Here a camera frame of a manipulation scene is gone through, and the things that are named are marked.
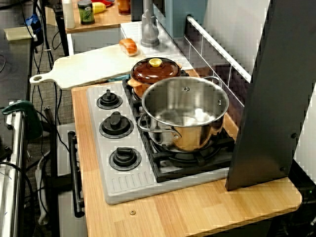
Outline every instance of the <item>stove knob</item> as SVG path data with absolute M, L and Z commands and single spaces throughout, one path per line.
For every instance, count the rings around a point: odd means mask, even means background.
M 120 167 L 129 167 L 137 161 L 137 155 L 128 147 L 117 148 L 114 155 L 114 163 Z
M 114 112 L 110 116 L 110 126 L 112 129 L 118 129 L 122 123 L 121 115 L 119 112 Z
M 103 106 L 114 106 L 119 102 L 119 98 L 114 93 L 111 93 L 110 90 L 107 90 L 100 100 L 101 105 Z

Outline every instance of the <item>black panel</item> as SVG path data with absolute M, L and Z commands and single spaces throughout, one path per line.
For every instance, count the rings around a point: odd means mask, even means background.
M 313 0 L 270 2 L 228 190 L 289 174 L 316 80 L 315 12 Z

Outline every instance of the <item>gas stove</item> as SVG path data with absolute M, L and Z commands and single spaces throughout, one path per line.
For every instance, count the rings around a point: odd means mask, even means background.
M 109 83 L 87 90 L 88 107 L 108 204 L 170 192 L 227 177 L 234 140 L 224 131 L 194 153 L 170 152 L 139 131 L 141 99 Z

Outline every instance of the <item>bread roll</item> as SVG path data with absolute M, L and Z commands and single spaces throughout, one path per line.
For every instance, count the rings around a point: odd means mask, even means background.
M 134 56 L 138 53 L 138 48 L 134 40 L 132 39 L 122 39 L 119 45 L 124 53 L 128 56 Z

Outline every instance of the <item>jar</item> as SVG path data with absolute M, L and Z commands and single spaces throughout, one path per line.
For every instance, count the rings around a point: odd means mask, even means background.
M 130 15 L 130 0 L 118 0 L 118 13 L 120 15 Z
M 90 0 L 81 0 L 78 1 L 78 9 L 80 14 L 80 20 L 82 25 L 91 25 L 95 23 L 92 1 Z

